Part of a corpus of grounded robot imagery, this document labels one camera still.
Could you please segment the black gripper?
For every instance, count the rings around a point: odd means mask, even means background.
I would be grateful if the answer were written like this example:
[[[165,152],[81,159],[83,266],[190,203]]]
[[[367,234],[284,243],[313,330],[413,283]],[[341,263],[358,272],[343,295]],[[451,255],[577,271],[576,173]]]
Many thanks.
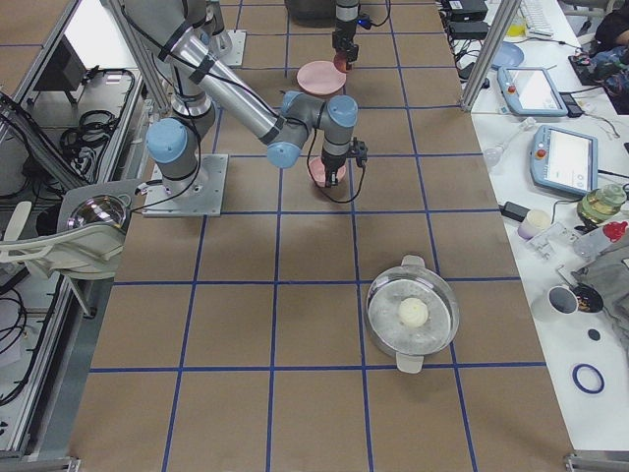
[[[344,60],[345,62],[357,61],[360,50],[360,46],[354,42],[357,27],[370,30],[372,28],[371,17],[368,14],[359,14],[352,20],[335,19],[332,47],[336,52],[336,60]]]
[[[321,162],[324,168],[324,187],[338,185],[338,170],[347,159],[354,158],[360,168],[365,168],[368,161],[368,146],[360,140],[353,140],[346,145],[331,145],[324,142],[321,151]]]

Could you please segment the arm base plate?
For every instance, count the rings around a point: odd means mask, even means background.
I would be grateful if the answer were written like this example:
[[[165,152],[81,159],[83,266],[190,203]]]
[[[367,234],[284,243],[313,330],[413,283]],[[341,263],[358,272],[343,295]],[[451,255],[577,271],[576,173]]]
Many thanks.
[[[203,153],[200,156],[200,171],[191,179],[174,183],[166,180],[157,164],[153,165],[152,180],[159,183],[146,188],[142,204],[144,217],[196,217],[219,216],[222,211],[223,195],[229,156],[227,154]]]
[[[224,64],[240,68],[244,62],[247,32],[243,29],[224,29],[210,37],[209,48]]]

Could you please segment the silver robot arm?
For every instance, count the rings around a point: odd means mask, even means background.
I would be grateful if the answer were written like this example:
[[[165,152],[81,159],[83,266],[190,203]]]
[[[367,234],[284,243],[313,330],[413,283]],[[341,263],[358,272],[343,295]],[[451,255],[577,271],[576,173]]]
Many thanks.
[[[324,185],[335,186],[348,158],[365,167],[368,148],[353,137],[358,104],[350,96],[328,100],[303,92],[284,95],[272,110],[215,54],[209,40],[218,34],[215,9],[207,1],[126,1],[124,17],[156,58],[232,113],[264,145],[279,168],[293,166],[314,130],[323,132]]]
[[[373,22],[369,14],[362,12],[358,0],[337,0],[335,2],[335,27],[332,33],[332,47],[335,61],[344,62],[347,69],[357,61],[360,46],[354,41],[357,28],[370,30]]]

